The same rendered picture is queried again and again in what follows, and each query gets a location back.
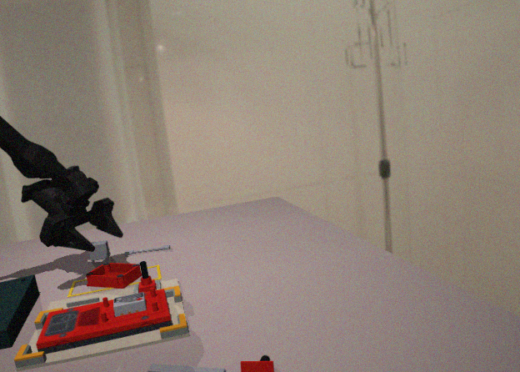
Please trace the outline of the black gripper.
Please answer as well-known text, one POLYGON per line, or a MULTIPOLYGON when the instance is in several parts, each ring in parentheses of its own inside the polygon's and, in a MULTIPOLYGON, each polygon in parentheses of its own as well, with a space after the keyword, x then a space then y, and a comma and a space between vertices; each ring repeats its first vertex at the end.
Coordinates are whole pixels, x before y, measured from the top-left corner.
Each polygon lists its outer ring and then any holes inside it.
POLYGON ((64 194, 65 192, 63 190, 57 191, 45 205, 48 216, 43 223, 40 239, 46 246, 50 247, 53 245, 55 247, 94 251, 95 246, 75 228, 88 221, 92 225, 97 226, 96 229, 120 238, 123 236, 112 216, 115 203, 110 198, 93 202, 92 210, 88 212, 86 210, 87 204, 84 202, 75 204, 71 213, 69 213, 65 211, 58 200, 57 194, 60 193, 64 194))

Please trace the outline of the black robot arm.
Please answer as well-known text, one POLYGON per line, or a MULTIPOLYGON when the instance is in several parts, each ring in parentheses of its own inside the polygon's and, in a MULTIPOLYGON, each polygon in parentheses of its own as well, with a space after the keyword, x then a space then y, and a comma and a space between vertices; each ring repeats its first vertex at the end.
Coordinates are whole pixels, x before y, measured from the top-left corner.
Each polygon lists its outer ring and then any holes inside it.
POLYGON ((45 210, 50 197, 63 190, 64 194, 57 194, 58 200, 65 211, 71 213, 75 204, 84 202, 87 207, 88 199, 99 189, 98 181, 87 178, 78 165, 65 168, 53 152, 24 138, 1 116, 0 148, 11 156, 15 168, 26 178, 52 179, 23 185, 23 203, 32 200, 45 210))

